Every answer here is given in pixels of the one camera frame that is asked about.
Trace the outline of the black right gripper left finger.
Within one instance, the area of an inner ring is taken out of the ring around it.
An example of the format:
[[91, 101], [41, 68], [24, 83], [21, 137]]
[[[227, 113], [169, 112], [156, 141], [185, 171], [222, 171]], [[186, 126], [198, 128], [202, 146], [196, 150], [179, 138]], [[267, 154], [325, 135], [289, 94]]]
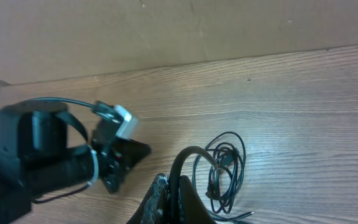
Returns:
[[164, 222], [167, 205], [167, 176], [157, 174], [135, 214], [127, 224], [160, 224]]

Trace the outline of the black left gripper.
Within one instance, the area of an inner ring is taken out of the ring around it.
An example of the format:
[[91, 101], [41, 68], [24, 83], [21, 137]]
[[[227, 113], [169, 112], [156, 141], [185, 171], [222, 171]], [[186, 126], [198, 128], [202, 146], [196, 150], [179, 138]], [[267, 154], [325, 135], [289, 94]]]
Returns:
[[116, 136], [119, 125], [102, 119], [93, 130], [91, 145], [97, 152], [99, 179], [107, 191], [119, 191], [126, 175], [151, 153], [151, 147], [133, 139]]

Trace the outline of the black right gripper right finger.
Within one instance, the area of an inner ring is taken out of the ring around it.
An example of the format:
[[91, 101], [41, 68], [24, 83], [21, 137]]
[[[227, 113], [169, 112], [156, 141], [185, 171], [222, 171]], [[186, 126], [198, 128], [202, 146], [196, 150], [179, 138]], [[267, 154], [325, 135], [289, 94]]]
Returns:
[[179, 215], [183, 224], [216, 224], [209, 215], [206, 207], [193, 188], [188, 176], [180, 177], [179, 185]]

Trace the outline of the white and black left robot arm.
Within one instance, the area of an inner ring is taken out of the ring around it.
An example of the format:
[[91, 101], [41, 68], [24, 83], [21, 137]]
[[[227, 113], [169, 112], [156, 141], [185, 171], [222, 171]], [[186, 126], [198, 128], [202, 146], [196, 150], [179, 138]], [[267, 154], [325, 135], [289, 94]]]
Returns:
[[48, 194], [80, 193], [98, 180], [116, 193], [150, 146], [131, 139], [137, 118], [122, 106], [96, 102], [92, 133], [69, 110], [67, 98], [34, 98], [0, 109], [0, 223], [28, 214]]

